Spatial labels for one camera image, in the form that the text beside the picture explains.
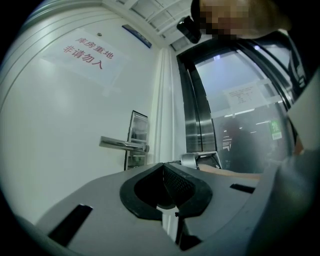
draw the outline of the paper notice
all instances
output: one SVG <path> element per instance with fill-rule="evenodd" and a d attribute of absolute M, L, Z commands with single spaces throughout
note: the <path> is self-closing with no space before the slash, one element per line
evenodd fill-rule
<path fill-rule="evenodd" d="M 42 59 L 104 87 L 112 86 L 128 62 L 122 52 L 83 29 L 77 29 L 54 42 L 43 52 Z"/>
<path fill-rule="evenodd" d="M 268 104 L 255 83 L 236 86 L 223 92 L 227 97 L 233 114 Z"/>

